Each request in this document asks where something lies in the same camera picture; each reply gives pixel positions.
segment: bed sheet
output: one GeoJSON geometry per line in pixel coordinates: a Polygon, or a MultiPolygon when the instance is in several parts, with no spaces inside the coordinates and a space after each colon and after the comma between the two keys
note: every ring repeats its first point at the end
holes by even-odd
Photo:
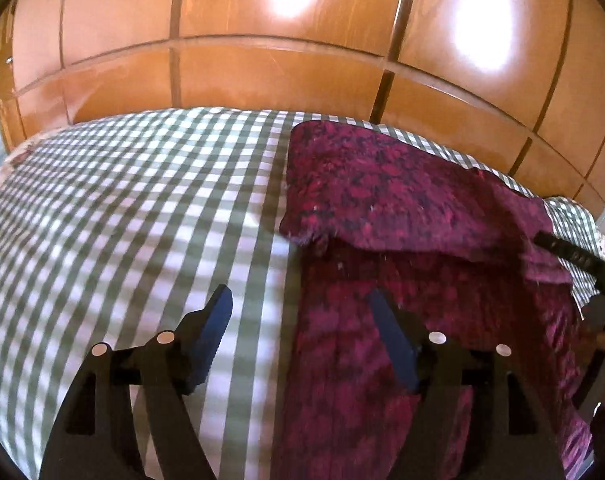
{"type": "MultiPolygon", "coordinates": [[[[175,328],[219,283],[233,291],[233,315],[186,405],[220,478],[269,478],[300,287],[297,251],[278,234],[286,155],[292,127],[317,119],[374,129],[533,196],[473,157],[334,116],[170,109],[58,132],[0,185],[0,441],[29,478],[90,346],[126,348],[175,328]]],[[[597,254],[585,209],[545,204],[557,235],[597,254]]],[[[567,267],[582,306],[593,280],[567,267]]],[[[134,413],[157,476],[137,391],[134,413]]]]}

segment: folded cloth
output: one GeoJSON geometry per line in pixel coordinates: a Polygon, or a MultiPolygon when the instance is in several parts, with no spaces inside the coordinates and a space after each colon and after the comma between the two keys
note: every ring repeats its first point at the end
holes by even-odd
{"type": "Polygon", "coordinates": [[[55,128],[46,132],[40,132],[39,134],[29,137],[17,146],[0,166],[0,188],[9,178],[9,175],[11,175],[20,164],[27,160],[40,144],[50,137],[59,134],[62,130],[63,128],[55,128]]]}
{"type": "MultiPolygon", "coordinates": [[[[571,476],[588,427],[570,400],[579,369],[571,278],[531,239],[541,199],[366,128],[292,131],[280,231],[304,247],[302,293],[275,479],[388,475],[417,397],[396,381],[365,296],[386,288],[430,330],[472,349],[513,349],[571,476]]],[[[460,468],[472,392],[460,398],[442,478],[460,468]]]]}

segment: mattress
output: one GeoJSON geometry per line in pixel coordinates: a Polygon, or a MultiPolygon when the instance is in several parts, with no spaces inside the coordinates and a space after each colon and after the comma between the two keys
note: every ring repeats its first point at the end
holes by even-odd
{"type": "MultiPolygon", "coordinates": [[[[233,315],[186,405],[220,478],[269,478],[300,288],[297,248],[278,234],[289,134],[317,119],[373,129],[534,196],[423,137],[304,112],[169,109],[32,143],[0,183],[0,441],[28,478],[38,477],[90,346],[143,344],[202,308],[219,283],[233,292],[233,315]]],[[[597,254],[585,209],[566,198],[545,208],[556,235],[597,254]]],[[[583,306],[593,280],[565,265],[583,306]]],[[[138,443],[156,476],[144,402],[133,394],[138,443]]]]}

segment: red patterned fabric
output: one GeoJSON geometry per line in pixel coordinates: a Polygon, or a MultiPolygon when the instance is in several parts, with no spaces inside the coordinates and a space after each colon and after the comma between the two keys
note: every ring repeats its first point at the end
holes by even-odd
{"type": "MultiPolygon", "coordinates": [[[[292,131],[281,233],[302,245],[302,293],[272,478],[383,480],[417,398],[397,383],[365,295],[375,286],[430,330],[473,349],[509,345],[573,475],[588,427],[571,405],[579,369],[571,277],[531,243],[543,201],[366,128],[292,131]]],[[[472,394],[461,396],[442,478],[456,475],[472,394]]]]}

